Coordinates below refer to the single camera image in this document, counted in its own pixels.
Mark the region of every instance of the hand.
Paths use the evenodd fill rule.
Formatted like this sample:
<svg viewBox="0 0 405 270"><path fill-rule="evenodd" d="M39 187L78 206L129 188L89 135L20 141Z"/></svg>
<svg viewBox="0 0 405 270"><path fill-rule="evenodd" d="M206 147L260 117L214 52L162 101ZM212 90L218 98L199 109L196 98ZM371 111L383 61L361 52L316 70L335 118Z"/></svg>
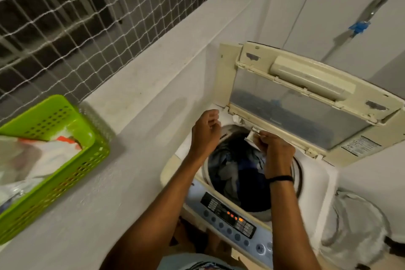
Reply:
<svg viewBox="0 0 405 270"><path fill-rule="evenodd" d="M201 114L192 129L189 155L205 160L217 147L221 137L219 111L207 110Z"/></svg>
<svg viewBox="0 0 405 270"><path fill-rule="evenodd" d="M267 131L261 131L260 135L256 134L254 143L266 154L266 178L291 175L291 162L295 154L294 146Z"/></svg>

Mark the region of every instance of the washing machine drum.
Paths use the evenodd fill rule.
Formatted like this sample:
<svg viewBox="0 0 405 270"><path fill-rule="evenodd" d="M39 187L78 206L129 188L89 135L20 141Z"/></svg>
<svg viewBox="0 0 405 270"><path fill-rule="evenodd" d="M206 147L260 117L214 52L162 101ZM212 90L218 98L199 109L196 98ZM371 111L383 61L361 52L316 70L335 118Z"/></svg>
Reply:
<svg viewBox="0 0 405 270"><path fill-rule="evenodd" d="M225 128L215 151L204 166L206 181L220 194L261 221L271 221L271 192L264 175L266 157L245 138L245 129ZM299 194L302 171L296 160L291 165Z"/></svg>

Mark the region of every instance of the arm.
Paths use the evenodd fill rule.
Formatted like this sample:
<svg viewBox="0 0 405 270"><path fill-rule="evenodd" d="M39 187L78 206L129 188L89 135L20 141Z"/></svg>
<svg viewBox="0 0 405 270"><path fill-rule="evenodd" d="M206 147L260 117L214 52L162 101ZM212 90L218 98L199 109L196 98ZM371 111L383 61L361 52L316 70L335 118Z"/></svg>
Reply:
<svg viewBox="0 0 405 270"><path fill-rule="evenodd" d="M295 153L292 145L265 131L255 137L255 143L267 155L267 179L291 175ZM304 228L293 183L273 182L270 192L274 270L321 270Z"/></svg>
<svg viewBox="0 0 405 270"><path fill-rule="evenodd" d="M154 270L159 266L173 236L191 182L218 145L220 136L218 110L205 111L192 129L189 154L148 209L114 245L100 270Z"/></svg>

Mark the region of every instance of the white net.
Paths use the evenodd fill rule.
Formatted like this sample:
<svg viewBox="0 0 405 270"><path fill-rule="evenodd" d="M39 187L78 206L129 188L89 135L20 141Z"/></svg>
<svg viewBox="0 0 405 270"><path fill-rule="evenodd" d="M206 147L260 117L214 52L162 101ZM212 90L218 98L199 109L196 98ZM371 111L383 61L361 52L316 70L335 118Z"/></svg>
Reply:
<svg viewBox="0 0 405 270"><path fill-rule="evenodd" d="M0 0L0 123L77 104L206 0Z"/></svg>

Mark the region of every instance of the cabinet door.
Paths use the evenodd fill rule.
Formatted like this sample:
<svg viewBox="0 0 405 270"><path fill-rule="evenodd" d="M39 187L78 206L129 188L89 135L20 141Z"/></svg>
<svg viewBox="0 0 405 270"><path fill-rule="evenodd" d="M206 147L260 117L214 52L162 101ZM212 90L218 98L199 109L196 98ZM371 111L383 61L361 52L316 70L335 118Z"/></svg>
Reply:
<svg viewBox="0 0 405 270"><path fill-rule="evenodd" d="M371 1L307 0L283 48L317 61L332 51L324 63L403 96L405 0L388 0L362 34L336 46Z"/></svg>

